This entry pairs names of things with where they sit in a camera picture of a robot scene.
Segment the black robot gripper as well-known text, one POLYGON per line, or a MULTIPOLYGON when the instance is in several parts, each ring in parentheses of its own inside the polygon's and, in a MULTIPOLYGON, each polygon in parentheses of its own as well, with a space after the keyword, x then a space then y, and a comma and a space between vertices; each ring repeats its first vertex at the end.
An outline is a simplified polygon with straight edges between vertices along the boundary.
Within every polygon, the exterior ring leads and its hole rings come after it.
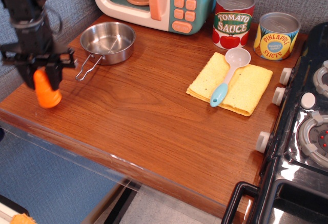
MULTIPOLYGON (((73 56, 74 50, 54 41, 47 16, 40 16, 30 21, 16 21, 10 18, 9 22, 15 30, 18 42, 1 45, 1 53, 4 58, 7 57, 6 53, 8 52, 34 56, 67 54, 69 58, 60 59, 59 62, 66 68, 75 68, 77 66, 77 60, 73 56)), ((16 64, 16 68, 26 85, 34 90, 33 77, 38 66, 16 64)), ((45 70, 52 90, 58 90, 62 81, 62 66, 60 64, 47 64, 45 70)))

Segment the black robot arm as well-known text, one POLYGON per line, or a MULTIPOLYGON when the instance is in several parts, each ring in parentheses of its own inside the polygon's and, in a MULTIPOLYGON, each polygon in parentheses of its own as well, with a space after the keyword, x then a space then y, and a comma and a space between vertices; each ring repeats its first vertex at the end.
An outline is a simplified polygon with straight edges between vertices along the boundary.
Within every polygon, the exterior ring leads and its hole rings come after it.
POLYGON ((44 67, 52 90, 59 89, 63 68, 75 68, 74 50, 54 40, 46 0, 1 0, 18 41, 1 45, 5 65, 14 65, 23 81, 35 89, 34 74, 44 67))

